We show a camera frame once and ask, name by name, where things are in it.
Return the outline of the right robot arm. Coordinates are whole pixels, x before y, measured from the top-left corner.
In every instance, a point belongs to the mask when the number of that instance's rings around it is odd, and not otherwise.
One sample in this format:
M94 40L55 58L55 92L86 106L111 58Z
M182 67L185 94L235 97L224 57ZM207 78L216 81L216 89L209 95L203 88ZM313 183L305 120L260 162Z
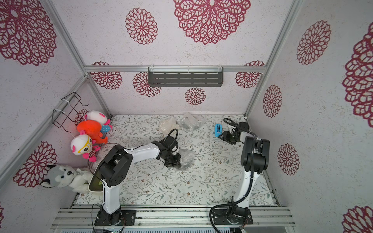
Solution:
M243 144L241 153L241 166L243 173L239 190L227 204L219 204L212 207L209 211L209 220L215 232L219 233L214 222L217 218L224 218L225 221L232 220L243 221L243 224L253 224L253 217L249 209L250 196L255 182L260 174L268 168L270 141L258 137L250 130L247 122L236 123L230 118L224 118L223 121L232 127L232 131L224 131L219 135L219 139L235 145Z

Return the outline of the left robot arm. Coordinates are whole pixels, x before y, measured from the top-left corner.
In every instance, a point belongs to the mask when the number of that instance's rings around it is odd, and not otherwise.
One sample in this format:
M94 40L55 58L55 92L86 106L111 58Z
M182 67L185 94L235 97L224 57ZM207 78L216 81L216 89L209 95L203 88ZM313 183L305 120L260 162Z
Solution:
M178 130L172 129L161 141L127 149L115 145L96 167L89 184L89 190L102 191L104 202L102 212L112 216L120 211L119 185L125 180L130 167L147 159L157 159L167 168L181 167L181 155L178 149Z

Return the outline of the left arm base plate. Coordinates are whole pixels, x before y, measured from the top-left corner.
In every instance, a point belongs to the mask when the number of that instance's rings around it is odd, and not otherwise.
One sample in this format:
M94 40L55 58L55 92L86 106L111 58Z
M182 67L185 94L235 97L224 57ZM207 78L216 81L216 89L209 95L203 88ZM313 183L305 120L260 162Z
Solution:
M101 208L96 216L94 226L133 226L136 214L136 210L121 209L118 209L112 214L108 214Z

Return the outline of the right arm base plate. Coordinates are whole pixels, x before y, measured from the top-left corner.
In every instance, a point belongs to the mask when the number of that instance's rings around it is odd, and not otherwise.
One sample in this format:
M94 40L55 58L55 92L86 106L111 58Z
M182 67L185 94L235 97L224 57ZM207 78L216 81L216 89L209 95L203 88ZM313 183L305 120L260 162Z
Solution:
M254 223L249 208L237 205L225 209L214 209L211 216L215 225L251 225Z

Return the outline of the blue tape dispenser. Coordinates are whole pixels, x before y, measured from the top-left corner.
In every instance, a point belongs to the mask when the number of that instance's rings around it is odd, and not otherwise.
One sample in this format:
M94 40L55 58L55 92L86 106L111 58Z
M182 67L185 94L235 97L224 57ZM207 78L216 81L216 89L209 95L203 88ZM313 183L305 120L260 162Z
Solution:
M222 130L222 125L221 124L215 124L215 137L219 137L222 133L223 133L223 130Z

